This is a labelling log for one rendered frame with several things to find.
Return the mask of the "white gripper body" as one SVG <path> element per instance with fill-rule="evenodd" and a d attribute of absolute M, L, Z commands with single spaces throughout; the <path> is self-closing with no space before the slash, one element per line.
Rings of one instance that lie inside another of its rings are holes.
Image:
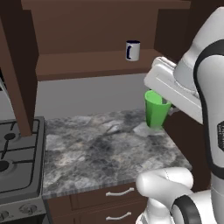
<path fill-rule="evenodd" d="M 166 57 L 156 57 L 143 83 L 198 123 L 203 123 L 200 98 L 195 90 L 181 86 L 173 76 L 176 64 Z"/>

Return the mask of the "green cup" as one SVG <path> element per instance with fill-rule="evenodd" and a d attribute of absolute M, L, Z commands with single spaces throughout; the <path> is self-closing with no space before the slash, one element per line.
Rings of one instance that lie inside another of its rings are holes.
<path fill-rule="evenodd" d="M 147 125 L 151 128 L 161 127 L 172 104 L 153 90 L 147 91 L 144 99 Z"/>

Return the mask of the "white mug with dark rim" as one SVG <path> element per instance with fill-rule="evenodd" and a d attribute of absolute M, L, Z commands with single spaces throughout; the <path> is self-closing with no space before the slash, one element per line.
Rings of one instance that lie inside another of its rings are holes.
<path fill-rule="evenodd" d="M 140 42 L 138 40 L 126 41 L 126 60 L 138 61 L 140 55 Z"/>

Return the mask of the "brown wooden shelf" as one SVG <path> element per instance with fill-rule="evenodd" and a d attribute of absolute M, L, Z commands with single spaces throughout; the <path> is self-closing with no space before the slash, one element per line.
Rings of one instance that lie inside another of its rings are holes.
<path fill-rule="evenodd" d="M 41 54 L 36 74 L 39 81 L 54 81 L 147 73 L 157 56 L 154 49 L 141 50 L 136 62 L 127 61 L 125 51 Z"/>

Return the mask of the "brown drawer front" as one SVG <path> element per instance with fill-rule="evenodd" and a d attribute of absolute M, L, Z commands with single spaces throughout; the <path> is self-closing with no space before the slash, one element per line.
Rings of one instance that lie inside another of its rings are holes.
<path fill-rule="evenodd" d="M 80 224 L 135 224 L 137 217 L 144 211 L 145 206 L 146 201 L 138 199 L 116 206 L 86 212 L 80 215 Z M 108 216 L 119 217 L 127 212 L 132 212 L 132 215 L 122 220 L 105 220 Z"/>
<path fill-rule="evenodd" d="M 130 187 L 134 187 L 135 191 L 129 192 L 119 197 L 105 196 L 105 193 L 107 192 L 119 193 L 128 190 Z M 145 200 L 145 197 L 139 194 L 136 189 L 136 184 L 134 182 L 123 185 L 110 186 L 106 188 L 92 190 L 89 192 L 79 192 L 70 196 L 71 208 L 73 210 L 94 207 L 109 203 L 116 203 L 123 200 Z"/>

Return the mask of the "dark brown range hood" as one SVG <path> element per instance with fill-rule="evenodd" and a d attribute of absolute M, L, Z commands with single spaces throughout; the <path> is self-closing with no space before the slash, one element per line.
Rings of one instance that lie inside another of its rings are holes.
<path fill-rule="evenodd" d="M 22 0 L 0 0 L 0 69 L 22 137 L 32 134 L 38 58 L 31 12 Z"/>

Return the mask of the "grey gas hob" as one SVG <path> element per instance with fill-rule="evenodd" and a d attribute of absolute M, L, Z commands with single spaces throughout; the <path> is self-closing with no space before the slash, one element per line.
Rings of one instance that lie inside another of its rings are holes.
<path fill-rule="evenodd" d="M 30 136 L 21 136 L 14 120 L 0 122 L 0 211 L 9 213 L 0 224 L 50 224 L 42 197 L 45 149 L 44 117 L 33 120 Z M 21 213 L 25 204 L 37 211 Z"/>

